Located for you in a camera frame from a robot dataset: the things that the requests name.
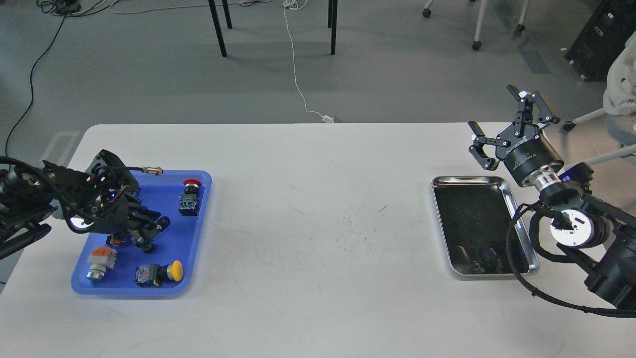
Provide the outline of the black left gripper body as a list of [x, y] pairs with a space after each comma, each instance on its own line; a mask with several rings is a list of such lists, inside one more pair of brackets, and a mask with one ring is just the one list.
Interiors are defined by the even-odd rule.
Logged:
[[84, 220], [75, 216], [78, 233], [130, 234], [142, 227], [148, 219], [148, 207], [134, 195], [125, 193], [108, 207], [102, 206], [98, 220]]

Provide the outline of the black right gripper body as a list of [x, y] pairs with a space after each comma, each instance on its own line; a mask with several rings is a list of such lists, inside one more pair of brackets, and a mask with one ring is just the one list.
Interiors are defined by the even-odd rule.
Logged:
[[531, 186], [527, 177], [543, 166], [550, 166], [555, 172], [563, 168], [563, 159], [537, 125], [525, 124], [521, 137], [515, 137], [516, 132], [510, 124], [497, 134], [500, 140], [510, 143], [509, 147], [497, 147], [497, 158], [519, 186]]

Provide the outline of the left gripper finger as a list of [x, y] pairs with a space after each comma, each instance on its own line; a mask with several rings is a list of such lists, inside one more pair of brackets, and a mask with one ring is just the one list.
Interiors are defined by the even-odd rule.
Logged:
[[140, 204], [129, 204], [127, 216], [127, 232], [132, 231], [163, 231], [163, 224], [159, 219], [161, 213], [153, 211]]
[[[166, 228], [168, 228], [168, 226], [170, 225], [170, 220], [168, 217], [161, 217], [159, 218], [163, 224], [163, 231], [165, 231]], [[162, 232], [158, 232], [158, 231], [132, 231], [130, 232], [130, 235], [132, 236], [132, 242], [135, 245], [135, 247], [137, 247], [138, 249], [140, 249], [140, 244], [143, 242], [153, 242], [154, 237]]]

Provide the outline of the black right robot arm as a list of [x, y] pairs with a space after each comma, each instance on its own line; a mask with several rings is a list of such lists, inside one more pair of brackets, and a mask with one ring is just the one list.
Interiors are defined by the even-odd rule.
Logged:
[[[515, 119], [496, 138], [487, 137], [479, 124], [469, 121], [474, 132], [469, 152], [481, 167], [493, 171], [499, 163], [519, 186], [539, 192], [534, 204], [521, 204], [506, 233], [506, 256], [516, 279], [532, 295], [571, 308], [606, 317], [634, 318], [635, 313], [635, 218], [590, 191], [593, 170], [579, 163], [562, 175], [564, 162], [543, 134], [559, 123], [540, 93], [507, 86], [518, 104]], [[532, 249], [554, 263], [576, 264], [587, 273], [587, 289], [612, 304], [611, 309], [571, 304], [552, 297], [526, 281], [515, 267], [511, 234], [516, 222], [534, 212], [529, 228]]]

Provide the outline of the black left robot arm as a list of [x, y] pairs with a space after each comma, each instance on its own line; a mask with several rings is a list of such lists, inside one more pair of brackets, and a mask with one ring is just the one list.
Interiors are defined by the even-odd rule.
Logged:
[[40, 168], [3, 156], [1, 171], [1, 257], [7, 258], [50, 233], [46, 218], [66, 222], [73, 233], [132, 239], [150, 253], [170, 220], [144, 206], [140, 186], [114, 153], [101, 150], [84, 172], [44, 161]]

